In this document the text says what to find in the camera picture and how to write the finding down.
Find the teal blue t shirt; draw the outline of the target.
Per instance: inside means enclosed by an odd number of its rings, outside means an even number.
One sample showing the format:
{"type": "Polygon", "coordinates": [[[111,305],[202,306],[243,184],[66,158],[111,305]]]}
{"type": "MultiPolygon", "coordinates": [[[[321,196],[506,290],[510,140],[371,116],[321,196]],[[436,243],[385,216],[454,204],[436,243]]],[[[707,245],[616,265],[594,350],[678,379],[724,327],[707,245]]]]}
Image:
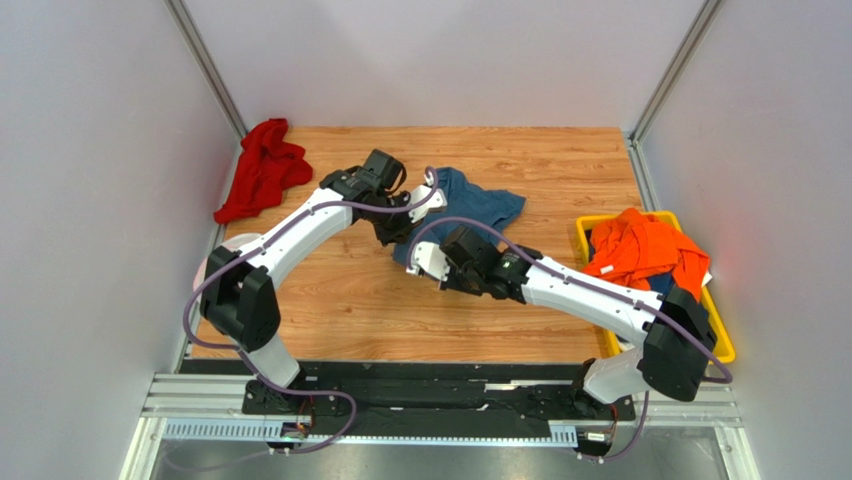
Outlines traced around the teal blue t shirt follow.
{"type": "MultiPolygon", "coordinates": [[[[437,170],[439,188],[445,194],[448,206],[443,212],[427,215],[423,223],[415,228],[410,237],[413,240],[424,227],[447,217],[464,217],[488,225],[498,232],[503,232],[512,222],[520,217],[526,197],[508,190],[488,190],[470,182],[466,175],[452,167],[442,167],[437,170]]],[[[444,223],[429,229],[421,241],[440,244],[456,227],[458,223],[444,223]]],[[[396,244],[392,259],[403,267],[408,258],[409,243],[396,244]]]]}

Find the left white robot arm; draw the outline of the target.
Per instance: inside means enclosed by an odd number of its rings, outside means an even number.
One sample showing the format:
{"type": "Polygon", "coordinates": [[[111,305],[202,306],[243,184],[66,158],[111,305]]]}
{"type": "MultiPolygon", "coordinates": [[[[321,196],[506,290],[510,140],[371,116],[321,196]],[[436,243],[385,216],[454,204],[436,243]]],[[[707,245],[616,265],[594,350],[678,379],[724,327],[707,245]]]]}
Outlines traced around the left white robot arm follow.
{"type": "Polygon", "coordinates": [[[278,333],[278,288],[315,249],[360,220],[373,225],[384,245],[406,242],[439,194],[434,168],[412,191],[398,186],[406,177],[400,161],[375,149],[362,165],[328,174],[294,213],[258,239],[208,256],[191,301],[227,337],[224,349],[237,352],[270,389],[292,396],[302,374],[278,333]]]}

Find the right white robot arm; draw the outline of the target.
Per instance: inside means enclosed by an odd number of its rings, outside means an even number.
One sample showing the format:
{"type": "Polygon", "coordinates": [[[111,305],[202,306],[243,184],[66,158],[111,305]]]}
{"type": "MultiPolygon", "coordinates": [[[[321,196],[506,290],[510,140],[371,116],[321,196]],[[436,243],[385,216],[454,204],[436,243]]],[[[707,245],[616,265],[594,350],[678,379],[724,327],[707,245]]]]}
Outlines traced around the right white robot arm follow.
{"type": "Polygon", "coordinates": [[[603,404],[653,390],[691,402],[704,381],[717,336],[693,294],[638,290],[583,274],[523,246],[499,250],[460,226],[438,249],[449,289],[547,307],[582,318],[630,344],[610,358],[591,359],[574,384],[603,404]]]}

